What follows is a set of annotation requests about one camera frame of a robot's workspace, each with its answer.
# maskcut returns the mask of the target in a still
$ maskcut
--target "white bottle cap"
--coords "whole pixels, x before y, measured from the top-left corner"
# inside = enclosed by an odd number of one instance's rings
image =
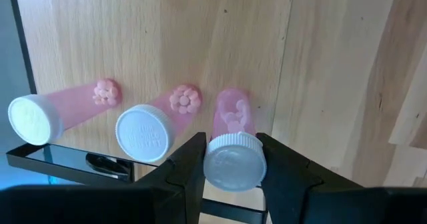
[[[136,105],[122,113],[115,136],[127,155],[146,163],[161,159],[175,140],[171,120],[152,105]]]
[[[220,135],[207,146],[203,172],[224,191],[250,190],[261,183],[266,171],[262,142],[249,133]]]
[[[7,113],[13,130],[30,144],[43,145],[62,135],[59,113],[45,96],[18,97],[11,102]]]

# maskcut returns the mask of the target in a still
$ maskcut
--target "pink translucent pill bottle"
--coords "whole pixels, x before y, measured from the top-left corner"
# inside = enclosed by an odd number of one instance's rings
[[[203,161],[206,179],[224,191],[247,191],[259,185],[267,164],[246,92],[226,89],[216,100],[212,140]]]
[[[158,161],[193,121],[200,105],[200,90],[193,85],[180,85],[122,113],[115,126],[117,141],[137,161]]]
[[[120,103],[119,85],[112,79],[102,79],[50,94],[18,97],[10,103],[8,115],[20,138],[43,145]]]

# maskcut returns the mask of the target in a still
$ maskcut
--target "pink plastic bottle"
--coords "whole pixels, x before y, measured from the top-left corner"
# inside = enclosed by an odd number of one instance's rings
[[[267,170],[262,142],[247,94],[226,89],[216,100],[212,140],[203,162],[206,179],[224,191],[247,191],[259,185]]]
[[[43,145],[62,133],[121,103],[119,85],[111,79],[46,95],[18,97],[9,105],[9,121],[24,141]]]
[[[115,126],[117,141],[135,160],[157,161],[192,122],[200,105],[200,90],[193,85],[180,85],[121,114]]]

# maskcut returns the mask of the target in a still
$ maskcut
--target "wooden table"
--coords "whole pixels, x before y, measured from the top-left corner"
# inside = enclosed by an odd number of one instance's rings
[[[425,183],[427,0],[18,2],[38,92],[102,77],[123,88],[120,108],[60,145],[130,159],[120,113],[194,83],[203,109],[172,152],[209,134],[217,93],[240,87],[258,131],[319,164],[366,186]],[[263,205],[261,193],[220,197]]]

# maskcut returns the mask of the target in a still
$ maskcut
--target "wooden surface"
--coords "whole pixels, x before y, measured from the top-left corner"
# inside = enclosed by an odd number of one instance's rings
[[[123,87],[119,109],[60,145],[129,158],[114,137],[119,114],[191,82],[203,111],[173,151],[209,134],[216,94],[241,87],[258,131],[319,164],[365,186],[425,185],[427,0],[18,2],[38,92],[102,77]],[[264,205],[262,193],[217,192],[205,196]]]

